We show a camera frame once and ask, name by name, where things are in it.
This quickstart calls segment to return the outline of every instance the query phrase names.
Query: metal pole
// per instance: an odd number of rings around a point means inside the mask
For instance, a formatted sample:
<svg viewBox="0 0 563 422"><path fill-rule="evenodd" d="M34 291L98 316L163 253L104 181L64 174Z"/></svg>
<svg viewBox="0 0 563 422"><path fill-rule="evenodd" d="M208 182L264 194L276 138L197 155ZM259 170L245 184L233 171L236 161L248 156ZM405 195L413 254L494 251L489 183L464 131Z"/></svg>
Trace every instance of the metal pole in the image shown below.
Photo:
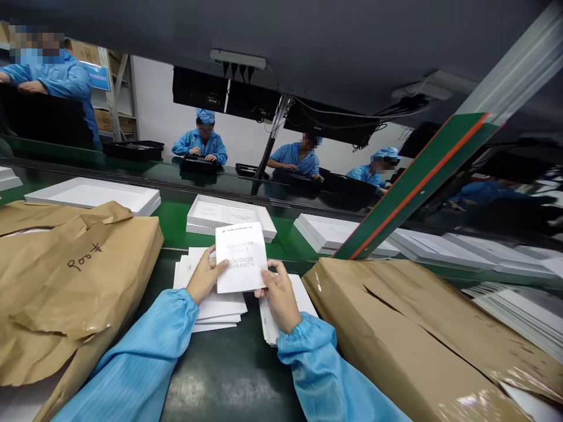
<svg viewBox="0 0 563 422"><path fill-rule="evenodd" d="M264 150L264 155L262 156L262 161L260 162L258 171L254 175L253 179L261 180L262 177L264 177L266 164L268 163L268 160L270 159L270 156L272 154L272 148L274 147L274 142L276 142L277 133L283 124L282 119L286 115L287 110L289 110L290 103L291 95L282 94L280 99L280 106L278 107L278 111L274 116L274 121L272 122L272 131L270 132L270 137L268 138L266 149Z"/></svg>
<svg viewBox="0 0 563 422"><path fill-rule="evenodd" d="M115 90L113 87L113 76L111 75L110 57L108 55L107 49L105 49L104 47L98 47L98 52L100 53L100 64L105 68L107 68L107 78L110 83L110 90L106 91L106 100L107 100L107 107L110 110L111 131L113 132L113 141L121 142L119 116L117 115L116 99L113 95Z"/></svg>
<svg viewBox="0 0 563 422"><path fill-rule="evenodd" d="M563 6L556 0L444 123L334 257L369 257L562 67Z"/></svg>

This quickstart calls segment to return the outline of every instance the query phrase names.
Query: workbench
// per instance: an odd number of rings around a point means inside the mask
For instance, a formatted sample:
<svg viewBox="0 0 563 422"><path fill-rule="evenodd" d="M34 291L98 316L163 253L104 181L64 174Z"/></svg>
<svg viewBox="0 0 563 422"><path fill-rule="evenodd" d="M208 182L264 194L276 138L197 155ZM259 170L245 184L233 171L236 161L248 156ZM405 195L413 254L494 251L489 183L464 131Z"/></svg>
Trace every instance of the workbench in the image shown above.
<svg viewBox="0 0 563 422"><path fill-rule="evenodd" d="M77 176L160 190L162 204L153 215L160 218L165 240L134 320L150 307L162 290L172 287L175 263L187 253L189 247L208 247L214 243L213 236L185 231L186 216L199 192L265 206L277 229L276 238L266 244L267 256L282 260L290 273L299 275L303 275L321 256L293 226L299 214L306 212L356 221L363 217L359 212L329 209L326 204L323 206L297 200L289 206L285 200L260 195L231 192L227 196L224 190L226 186L239 192L243 189L241 185L251 186L254 183L236 175L218 175L217 183L206 188L205 181L208 179L196 181L201 175L187 175L187 179L180 180L189 183L179 183L179 169L173 163L116 163L113 161L115 159L99 152L65 149L68 147L58 145L43 144L39 145L42 151L30 151L27 149L29 142L34 141L12 141L13 149L18 152L11 156L0 154L0 166L10 166L23 182L23 186L0 192L0 206L23 200L28 192ZM167 178L173 178L174 181L168 182ZM424 266L457 288L475 285L479 281L498 281L541 287L561 296L559 280ZM242 315L237 327L193 335L186 354L180 358L172 375L162 421L258 421L265 417L272 422L304 420L290 369L279 362L277 350L270 348L263 339L258 301L252 293L246 293L245 300L248 313Z"/></svg>

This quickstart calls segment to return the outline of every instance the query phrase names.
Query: computer monitor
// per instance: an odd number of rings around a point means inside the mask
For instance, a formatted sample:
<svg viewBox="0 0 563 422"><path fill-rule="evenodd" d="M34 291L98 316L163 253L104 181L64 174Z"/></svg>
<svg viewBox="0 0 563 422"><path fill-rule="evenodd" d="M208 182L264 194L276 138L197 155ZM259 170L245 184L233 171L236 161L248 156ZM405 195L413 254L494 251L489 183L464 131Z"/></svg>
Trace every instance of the computer monitor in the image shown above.
<svg viewBox="0 0 563 422"><path fill-rule="evenodd" d="M300 100L317 110L353 114L351 111L330 107L316 103L315 101L303 100L302 98ZM315 133L316 136L334 139L347 144L365 146L380 124L381 120L376 118L366 119L338 114L318 113L303 105L298 100L295 100L295 103L290 107L287 113L286 122L283 127L301 133Z"/></svg>
<svg viewBox="0 0 563 422"><path fill-rule="evenodd" d="M4 123L19 137L73 147L92 147L94 135L82 103L44 94L23 95L0 84Z"/></svg>
<svg viewBox="0 0 563 422"><path fill-rule="evenodd" d="M174 67L174 102L185 106L218 111L225 109L229 80L196 70Z"/></svg>
<svg viewBox="0 0 563 422"><path fill-rule="evenodd" d="M280 97L277 91L231 81L226 113L260 122L273 120Z"/></svg>
<svg viewBox="0 0 563 422"><path fill-rule="evenodd" d="M406 139L399 151L399 155L408 158L416 158L434 135L436 135L441 126L442 125L433 122L421 123Z"/></svg>

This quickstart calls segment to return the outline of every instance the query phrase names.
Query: white card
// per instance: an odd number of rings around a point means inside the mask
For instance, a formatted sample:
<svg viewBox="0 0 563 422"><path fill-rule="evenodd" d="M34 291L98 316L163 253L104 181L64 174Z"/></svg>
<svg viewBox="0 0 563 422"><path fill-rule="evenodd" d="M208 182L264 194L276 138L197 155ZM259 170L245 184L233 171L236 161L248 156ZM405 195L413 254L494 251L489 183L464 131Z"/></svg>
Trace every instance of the white card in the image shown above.
<svg viewBox="0 0 563 422"><path fill-rule="evenodd" d="M217 280L217 293L263 288L260 275L267 268L266 244L260 223L234 224L215 229L217 262L228 259L229 268Z"/></svg>

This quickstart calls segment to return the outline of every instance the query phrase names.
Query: blue sleeve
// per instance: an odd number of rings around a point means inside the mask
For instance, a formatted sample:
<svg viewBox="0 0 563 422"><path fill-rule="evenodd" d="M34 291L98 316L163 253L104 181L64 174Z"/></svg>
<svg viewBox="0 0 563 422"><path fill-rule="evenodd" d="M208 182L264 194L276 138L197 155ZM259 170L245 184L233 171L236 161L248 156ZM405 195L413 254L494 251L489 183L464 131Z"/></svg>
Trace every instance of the blue sleeve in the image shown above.
<svg viewBox="0 0 563 422"><path fill-rule="evenodd" d="M287 149L287 145L284 145L284 146L282 146L282 147L279 147L279 148L276 150L276 152L274 152L274 153L270 156L270 159L272 159L272 160L274 160L274 161L277 161L277 162L280 162L280 163L283 163L283 159L284 159L284 156L285 156L285 154L286 154L286 149Z"/></svg>
<svg viewBox="0 0 563 422"><path fill-rule="evenodd" d="M172 147L172 152L176 155L186 155L189 153L191 138L189 136L189 132L186 132L184 135L180 137L178 142L174 144Z"/></svg>
<svg viewBox="0 0 563 422"><path fill-rule="evenodd" d="M307 176L313 176L313 175L315 175L315 174L320 174L319 171L318 171L319 161L318 161L317 154L314 154L314 155L313 155L313 160L314 160L314 163L315 163L315 164L313 165L313 167L311 168L311 170L309 171L309 173L307 174Z"/></svg>
<svg viewBox="0 0 563 422"><path fill-rule="evenodd" d="M219 164L225 165L229 156L227 155L227 149L225 148L225 144L223 143L223 139L221 139L220 135L217 135L216 142L217 151L214 152L213 155L217 157L217 162Z"/></svg>
<svg viewBox="0 0 563 422"><path fill-rule="evenodd" d="M390 399L336 351L334 328L305 312L289 335L281 333L277 355L290 365L308 422L410 421Z"/></svg>
<svg viewBox="0 0 563 422"><path fill-rule="evenodd" d="M349 177L349 178L359 180L359 181L364 180L364 172L362 171L361 166L353 168L348 173L346 173L346 176Z"/></svg>
<svg viewBox="0 0 563 422"><path fill-rule="evenodd" d="M53 421L158 421L198 314L185 289L164 290Z"/></svg>
<svg viewBox="0 0 563 422"><path fill-rule="evenodd" d="M92 96L92 79L88 71L80 64L69 67L69 75L65 79L53 79L50 77L37 78L49 94L56 97L87 99Z"/></svg>
<svg viewBox="0 0 563 422"><path fill-rule="evenodd" d="M18 86L32 80L31 71L27 64L9 64L0 69L10 77L10 85Z"/></svg>

